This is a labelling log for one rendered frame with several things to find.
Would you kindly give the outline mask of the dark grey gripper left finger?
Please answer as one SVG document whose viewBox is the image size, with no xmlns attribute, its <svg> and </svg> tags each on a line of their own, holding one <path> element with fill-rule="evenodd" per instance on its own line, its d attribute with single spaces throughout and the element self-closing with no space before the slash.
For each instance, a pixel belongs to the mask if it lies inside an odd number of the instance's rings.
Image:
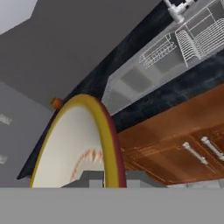
<svg viewBox="0 0 224 224">
<path fill-rule="evenodd" d="M 103 188 L 104 171 L 84 171 L 79 179 L 64 185 L 70 188 Z"/>
</svg>

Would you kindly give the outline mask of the grey metal sink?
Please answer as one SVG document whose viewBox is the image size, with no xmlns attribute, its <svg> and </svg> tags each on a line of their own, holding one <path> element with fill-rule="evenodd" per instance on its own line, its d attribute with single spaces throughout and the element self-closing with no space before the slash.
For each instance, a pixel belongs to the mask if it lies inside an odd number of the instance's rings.
<svg viewBox="0 0 224 224">
<path fill-rule="evenodd" d="M 208 3 L 209 0 L 196 0 L 196 2 L 183 13 L 183 17 L 185 18 L 184 22 L 200 11 Z M 168 15 L 172 18 L 167 6 L 166 9 Z M 177 24 L 172 18 L 172 22 L 164 30 L 138 51 L 131 59 L 125 62 L 119 69 L 113 72 L 108 78 L 101 101 L 111 115 L 125 109 L 145 95 L 160 88 L 165 83 L 180 76 L 191 68 L 196 67 L 204 60 L 207 60 L 224 49 L 224 46 L 217 48 L 202 60 L 194 59 L 190 62 L 189 66 L 186 66 L 175 36 L 175 31 L 183 23 Z M 174 36 L 177 48 L 156 64 L 145 69 L 141 64 L 139 64 L 140 55 L 153 46 L 168 32 L 171 32 Z"/>
</svg>

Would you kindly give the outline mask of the brown wooden cupboard door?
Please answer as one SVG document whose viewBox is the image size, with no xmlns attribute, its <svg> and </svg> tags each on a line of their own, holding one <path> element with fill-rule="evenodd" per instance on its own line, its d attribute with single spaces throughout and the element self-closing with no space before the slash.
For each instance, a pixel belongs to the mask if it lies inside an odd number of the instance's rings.
<svg viewBox="0 0 224 224">
<path fill-rule="evenodd" d="M 215 169 L 220 179 L 224 178 L 224 161 L 219 160 L 217 156 L 201 142 L 202 137 L 208 137 L 211 144 L 213 144 L 217 150 L 224 153 L 224 124 L 215 125 L 206 129 L 198 129 L 192 132 L 190 137 L 193 140 L 193 148 L 202 153 L 208 165 Z"/>
<path fill-rule="evenodd" d="M 184 142 L 193 147 L 193 139 L 183 135 L 160 143 L 124 148 L 123 153 L 130 166 L 146 171 L 167 185 L 217 179 L 215 169 L 202 164 L 182 146 Z"/>
</svg>

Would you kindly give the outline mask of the white bowl with yellow rim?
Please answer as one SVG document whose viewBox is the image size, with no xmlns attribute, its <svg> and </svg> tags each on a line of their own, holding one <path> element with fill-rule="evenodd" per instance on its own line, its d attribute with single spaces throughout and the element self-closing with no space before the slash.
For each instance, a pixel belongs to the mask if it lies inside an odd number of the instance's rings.
<svg viewBox="0 0 224 224">
<path fill-rule="evenodd" d="M 102 161 L 104 185 L 127 186 L 116 127 L 101 101 L 78 94 L 53 119 L 31 175 L 31 188 L 61 188 L 81 178 L 85 158 Z"/>
</svg>

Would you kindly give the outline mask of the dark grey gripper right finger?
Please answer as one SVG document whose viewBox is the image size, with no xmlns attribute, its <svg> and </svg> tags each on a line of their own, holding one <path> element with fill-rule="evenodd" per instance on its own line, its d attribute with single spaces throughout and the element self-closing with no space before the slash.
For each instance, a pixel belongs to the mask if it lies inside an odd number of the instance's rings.
<svg viewBox="0 0 224 224">
<path fill-rule="evenodd" d="M 150 178 L 145 171 L 126 171 L 126 179 L 128 188 L 166 188 L 166 185 Z"/>
</svg>

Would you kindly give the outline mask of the brown wooden panel under sink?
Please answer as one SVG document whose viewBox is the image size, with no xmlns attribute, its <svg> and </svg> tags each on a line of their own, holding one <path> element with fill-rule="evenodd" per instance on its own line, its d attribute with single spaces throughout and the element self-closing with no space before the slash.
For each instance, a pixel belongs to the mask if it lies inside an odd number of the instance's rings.
<svg viewBox="0 0 224 224">
<path fill-rule="evenodd" d="M 153 116 L 118 134 L 121 146 L 157 143 L 224 123 L 224 84 Z"/>
</svg>

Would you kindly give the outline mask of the orange fruit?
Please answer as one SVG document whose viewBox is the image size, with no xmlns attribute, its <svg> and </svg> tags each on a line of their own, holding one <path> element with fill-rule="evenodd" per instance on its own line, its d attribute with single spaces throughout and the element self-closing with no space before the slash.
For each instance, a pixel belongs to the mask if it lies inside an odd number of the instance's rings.
<svg viewBox="0 0 224 224">
<path fill-rule="evenodd" d="M 50 100 L 50 105 L 54 108 L 54 109 L 61 109 L 63 106 L 63 101 L 60 98 L 57 97 L 53 97 Z"/>
</svg>

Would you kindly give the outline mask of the white tap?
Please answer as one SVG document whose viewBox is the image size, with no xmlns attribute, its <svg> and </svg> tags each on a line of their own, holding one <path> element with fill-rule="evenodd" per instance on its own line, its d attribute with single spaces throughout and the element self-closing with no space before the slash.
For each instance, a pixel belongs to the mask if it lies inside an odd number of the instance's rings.
<svg viewBox="0 0 224 224">
<path fill-rule="evenodd" d="M 196 0 L 185 0 L 181 2 L 179 5 L 175 5 L 171 3 L 170 0 L 163 0 L 168 7 L 168 11 L 173 18 L 173 20 L 177 24 L 181 24 L 184 22 L 185 18 L 183 17 L 183 13 L 196 2 Z"/>
</svg>

